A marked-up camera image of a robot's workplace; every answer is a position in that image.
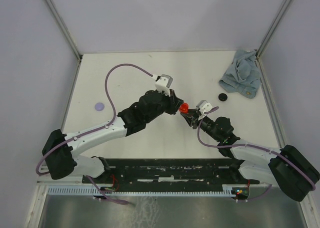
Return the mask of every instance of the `purple wall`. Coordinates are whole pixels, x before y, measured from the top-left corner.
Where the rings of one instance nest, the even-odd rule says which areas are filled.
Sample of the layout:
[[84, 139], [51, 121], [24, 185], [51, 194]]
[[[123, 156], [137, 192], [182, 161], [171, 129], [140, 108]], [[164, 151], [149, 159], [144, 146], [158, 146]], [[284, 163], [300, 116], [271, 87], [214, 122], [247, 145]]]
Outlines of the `purple wall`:
[[320, 0], [294, 0], [262, 61], [288, 142], [320, 171], [319, 57]]
[[53, 0], [82, 53], [257, 49], [283, 0]]
[[0, 0], [0, 20], [0, 226], [21, 228], [77, 60], [43, 0]]

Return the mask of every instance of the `black puck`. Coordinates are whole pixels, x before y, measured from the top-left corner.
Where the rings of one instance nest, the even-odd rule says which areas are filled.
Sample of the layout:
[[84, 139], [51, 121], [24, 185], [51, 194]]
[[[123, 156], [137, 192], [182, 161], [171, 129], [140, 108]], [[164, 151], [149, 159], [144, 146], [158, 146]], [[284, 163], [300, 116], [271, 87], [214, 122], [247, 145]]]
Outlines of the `black puck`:
[[226, 94], [222, 93], [222, 94], [219, 94], [218, 98], [220, 101], [225, 101], [228, 99], [228, 96]]

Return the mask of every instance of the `white cable tray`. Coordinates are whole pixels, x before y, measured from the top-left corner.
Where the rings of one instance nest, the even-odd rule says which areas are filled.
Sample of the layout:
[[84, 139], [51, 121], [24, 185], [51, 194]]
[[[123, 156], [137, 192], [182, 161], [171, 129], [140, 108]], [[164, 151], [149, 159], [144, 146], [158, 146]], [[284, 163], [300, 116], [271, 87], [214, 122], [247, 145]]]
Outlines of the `white cable tray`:
[[[116, 196], [196, 196], [196, 197], [234, 197], [231, 187], [222, 187], [223, 191], [199, 191], [199, 192], [113, 192], [106, 195]], [[100, 192], [92, 186], [66, 186], [51, 185], [48, 195], [100, 195]]]

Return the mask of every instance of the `purple cable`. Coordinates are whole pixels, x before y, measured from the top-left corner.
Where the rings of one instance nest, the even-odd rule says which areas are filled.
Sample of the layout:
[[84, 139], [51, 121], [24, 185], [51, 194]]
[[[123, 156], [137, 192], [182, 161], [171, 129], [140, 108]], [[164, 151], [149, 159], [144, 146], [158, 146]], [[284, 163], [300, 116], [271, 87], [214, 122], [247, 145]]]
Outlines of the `purple cable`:
[[[214, 111], [216, 111], [219, 107], [214, 107], [212, 108], [210, 111], [205, 112], [205, 114], [209, 114], [212, 113]], [[239, 146], [243, 146], [243, 147], [251, 147], [251, 148], [255, 148], [255, 149], [259, 149], [259, 150], [263, 150], [265, 152], [270, 152], [271, 154], [274, 154], [276, 156], [278, 156], [279, 158], [281, 158], [282, 160], [284, 160], [287, 164], [289, 164], [293, 169], [295, 169], [300, 175], [302, 175], [312, 186], [312, 191], [316, 189], [316, 185], [313, 183], [313, 181], [305, 174], [303, 173], [295, 164], [293, 164], [290, 160], [288, 160], [287, 158], [285, 158], [283, 155], [273, 151], [273, 150], [269, 150], [267, 148], [258, 146], [258, 145], [254, 145], [254, 144], [231, 144], [231, 145], [221, 145], [221, 146], [217, 146], [217, 145], [211, 145], [211, 144], [206, 144], [203, 143], [202, 140], [200, 139], [200, 127], [201, 124], [203, 122], [203, 119], [200, 121], [199, 126], [198, 126], [198, 130], [197, 130], [197, 137], [199, 142], [206, 146], [206, 147], [211, 147], [211, 148], [218, 148], [218, 149], [223, 149], [223, 148], [232, 148], [232, 147], [239, 147]]]
[[104, 198], [106, 198], [106, 201], [111, 201], [113, 203], [116, 203], [116, 204], [122, 204], [122, 205], [125, 205], [125, 204], [129, 204], [128, 201], [126, 200], [122, 200], [122, 199], [111, 199], [108, 195], [105, 194], [105, 191], [99, 189], [99, 187], [97, 186], [97, 184], [94, 182], [94, 180], [86, 175], [86, 177], [90, 180], [90, 182], [94, 185], [94, 187], [100, 192], [100, 194], [103, 195]]
[[[115, 69], [117, 69], [117, 68], [119, 68], [119, 67], [121, 67], [121, 66], [131, 66], [131, 67], [134, 67], [134, 68], [136, 68], [136, 69], [139, 69], [140, 71], [144, 72], [145, 74], [149, 75], [150, 77], [153, 76], [153, 75], [152, 75], [151, 73], [149, 73], [148, 71], [146, 71], [146, 70], [144, 70], [143, 68], [140, 68], [139, 66], [134, 65], [134, 64], [118, 64], [118, 65], [114, 66], [112, 69], [110, 69], [110, 71], [107, 73], [107, 75], [106, 75], [106, 77], [105, 77], [104, 88], [105, 88], [105, 94], [106, 94], [106, 96], [107, 96], [107, 98], [108, 98], [108, 100], [109, 100], [109, 102], [110, 102], [110, 104], [111, 104], [111, 107], [112, 107], [113, 117], [112, 117], [111, 121], [107, 124], [107, 126], [110, 126], [110, 125], [115, 121], [115, 119], [116, 119], [116, 117], [117, 117], [117, 112], [116, 112], [115, 105], [114, 105], [114, 103], [112, 102], [111, 97], [110, 97], [110, 95], [109, 95], [109, 91], [108, 91], [108, 79], [109, 79], [109, 76], [110, 76], [110, 74], [112, 73], [112, 71], [115, 70]], [[105, 128], [105, 126], [101, 126], [101, 127], [98, 127], [98, 128], [92, 129], [92, 130], [89, 130], [89, 131], [87, 131], [87, 132], [84, 132], [84, 133], [82, 133], [82, 134], [79, 134], [79, 135], [77, 135], [77, 136], [75, 136], [75, 137], [76, 137], [76, 138], [80, 138], [80, 137], [82, 137], [82, 136], [85, 136], [85, 135], [87, 135], [87, 134], [94, 133], [94, 132], [99, 131], [99, 130], [104, 129], [104, 128]], [[71, 138], [71, 139], [68, 139], [68, 140], [66, 140], [66, 141], [64, 141], [64, 142], [62, 142], [62, 143], [60, 143], [60, 144], [58, 144], [58, 145], [56, 145], [56, 146], [53, 147], [49, 152], [47, 152], [47, 153], [41, 158], [41, 160], [39, 161], [39, 163], [36, 165], [35, 172], [36, 172], [38, 175], [49, 174], [48, 171], [47, 171], [47, 172], [40, 172], [40, 171], [39, 171], [40, 166], [42, 165], [42, 163], [44, 162], [44, 160], [45, 160], [49, 155], [51, 155], [54, 151], [56, 151], [58, 148], [60, 148], [61, 146], [65, 145], [65, 144], [67, 144], [67, 143], [69, 143], [69, 142], [71, 142], [71, 141], [73, 141], [73, 140], [74, 140], [74, 137]], [[93, 185], [99, 190], [99, 192], [100, 192], [101, 194], [103, 194], [102, 191], [101, 191], [101, 190], [97, 187], [97, 185], [94, 183], [93, 179], [92, 179], [91, 177], [89, 177], [89, 176], [87, 176], [87, 177], [88, 177], [88, 179], [91, 181], [91, 183], [93, 183]], [[106, 197], [107, 200], [110, 200], [110, 201], [114, 202], [114, 200], [111, 199], [110, 197], [108, 197], [108, 196], [105, 196], [105, 197]], [[115, 201], [117, 201], [117, 202], [115, 202], [115, 203], [118, 203], [118, 204], [128, 204], [128, 202], [125, 201], [125, 200], [115, 200]]]

